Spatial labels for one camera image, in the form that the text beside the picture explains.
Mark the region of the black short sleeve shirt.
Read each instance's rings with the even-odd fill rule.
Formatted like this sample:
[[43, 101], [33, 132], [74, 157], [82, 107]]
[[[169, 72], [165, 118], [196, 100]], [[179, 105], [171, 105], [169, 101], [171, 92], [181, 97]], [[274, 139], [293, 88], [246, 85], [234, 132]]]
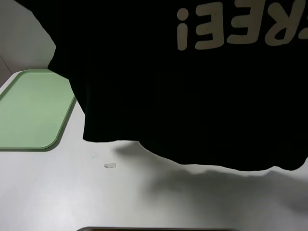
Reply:
[[21, 0], [83, 139], [183, 165], [300, 168], [308, 157], [305, 0]]

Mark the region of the light green plastic tray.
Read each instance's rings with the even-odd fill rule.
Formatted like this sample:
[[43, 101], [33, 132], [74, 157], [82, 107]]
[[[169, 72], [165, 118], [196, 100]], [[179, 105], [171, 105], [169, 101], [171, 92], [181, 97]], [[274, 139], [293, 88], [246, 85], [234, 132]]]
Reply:
[[25, 70], [0, 94], [1, 151], [42, 151], [61, 139], [76, 99], [69, 80]]

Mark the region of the clear tape piece front left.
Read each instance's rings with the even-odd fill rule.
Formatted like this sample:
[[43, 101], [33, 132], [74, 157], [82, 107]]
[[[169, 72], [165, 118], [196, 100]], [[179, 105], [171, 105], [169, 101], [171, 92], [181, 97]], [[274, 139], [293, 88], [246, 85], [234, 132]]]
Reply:
[[116, 163], [106, 163], [104, 164], [104, 167], [107, 169], [116, 168]]

